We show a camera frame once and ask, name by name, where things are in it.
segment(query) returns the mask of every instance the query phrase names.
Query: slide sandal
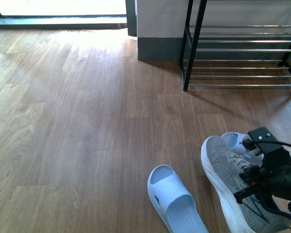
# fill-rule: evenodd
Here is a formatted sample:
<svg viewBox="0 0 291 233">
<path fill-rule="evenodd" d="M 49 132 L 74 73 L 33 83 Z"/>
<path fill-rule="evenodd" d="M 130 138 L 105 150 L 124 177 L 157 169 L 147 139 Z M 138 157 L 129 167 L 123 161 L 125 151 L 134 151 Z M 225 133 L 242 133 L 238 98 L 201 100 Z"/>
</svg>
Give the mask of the slide sandal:
<svg viewBox="0 0 291 233">
<path fill-rule="evenodd" d="M 243 133 L 236 133 L 236 132 L 227 132 L 221 137 L 225 140 L 225 142 L 228 144 L 228 147 L 236 154 L 242 155 L 246 161 L 248 161 L 251 165 L 258 165 L 262 166 L 263 164 L 263 157 L 264 154 L 260 154 L 258 156 L 254 155 L 254 151 L 246 152 L 246 148 L 240 144 L 240 142 L 243 140 L 243 138 L 246 135 Z"/>
<path fill-rule="evenodd" d="M 207 233 L 193 196 L 168 165 L 159 165 L 150 174 L 147 190 L 155 210 L 170 233 Z"/>
</svg>

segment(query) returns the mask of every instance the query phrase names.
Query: floor plank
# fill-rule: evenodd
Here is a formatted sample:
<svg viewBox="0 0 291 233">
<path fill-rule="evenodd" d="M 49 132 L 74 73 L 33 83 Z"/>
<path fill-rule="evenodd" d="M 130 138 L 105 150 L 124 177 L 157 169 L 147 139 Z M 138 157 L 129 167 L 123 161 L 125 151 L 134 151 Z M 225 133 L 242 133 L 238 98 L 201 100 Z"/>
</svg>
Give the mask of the floor plank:
<svg viewBox="0 0 291 233">
<path fill-rule="evenodd" d="M 181 85 L 127 29 L 0 30 L 0 233 L 168 232 L 146 185 L 160 164 L 228 233 L 202 143 L 260 126 L 291 143 L 291 89 Z"/>
</svg>

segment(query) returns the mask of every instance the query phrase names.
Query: sneaker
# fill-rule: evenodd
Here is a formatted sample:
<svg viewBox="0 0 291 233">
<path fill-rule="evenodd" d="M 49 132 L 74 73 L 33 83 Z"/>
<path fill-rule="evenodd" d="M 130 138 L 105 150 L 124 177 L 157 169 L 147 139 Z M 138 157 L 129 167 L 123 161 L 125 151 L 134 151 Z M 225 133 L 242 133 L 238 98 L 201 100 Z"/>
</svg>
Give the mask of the sneaker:
<svg viewBox="0 0 291 233">
<path fill-rule="evenodd" d="M 233 193 L 248 185 L 239 173 L 251 165 L 228 147 L 224 139 L 211 136 L 203 143 L 201 161 L 215 187 L 232 233 L 276 233 L 291 225 L 291 214 L 279 210 L 272 198 L 259 201 L 254 195 L 238 204 Z"/>
</svg>

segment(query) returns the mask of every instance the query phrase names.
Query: glass door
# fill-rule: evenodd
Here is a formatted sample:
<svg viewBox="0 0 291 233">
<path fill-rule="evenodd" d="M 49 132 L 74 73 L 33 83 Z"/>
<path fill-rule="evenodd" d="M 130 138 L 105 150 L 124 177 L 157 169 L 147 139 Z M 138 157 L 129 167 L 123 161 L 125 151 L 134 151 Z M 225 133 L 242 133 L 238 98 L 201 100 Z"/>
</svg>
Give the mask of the glass door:
<svg viewBox="0 0 291 233">
<path fill-rule="evenodd" d="M 2 16 L 125 15 L 125 0 L 0 0 Z"/>
</svg>

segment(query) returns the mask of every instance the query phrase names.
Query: slipper strap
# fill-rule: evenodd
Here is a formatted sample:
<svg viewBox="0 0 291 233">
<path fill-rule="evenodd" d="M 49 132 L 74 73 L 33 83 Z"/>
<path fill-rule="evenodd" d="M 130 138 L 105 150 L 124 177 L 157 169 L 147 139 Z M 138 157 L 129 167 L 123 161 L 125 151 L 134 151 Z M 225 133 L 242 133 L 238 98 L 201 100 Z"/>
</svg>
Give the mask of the slipper strap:
<svg viewBox="0 0 291 233">
<path fill-rule="evenodd" d="M 181 182 L 179 176 L 174 172 L 172 175 L 162 179 L 161 181 L 152 184 L 152 195 L 157 197 L 159 203 L 156 203 L 159 210 L 164 216 L 166 216 L 168 207 L 174 202 L 176 199 L 188 195 L 192 198 L 192 195 L 186 189 L 186 187 Z"/>
</svg>

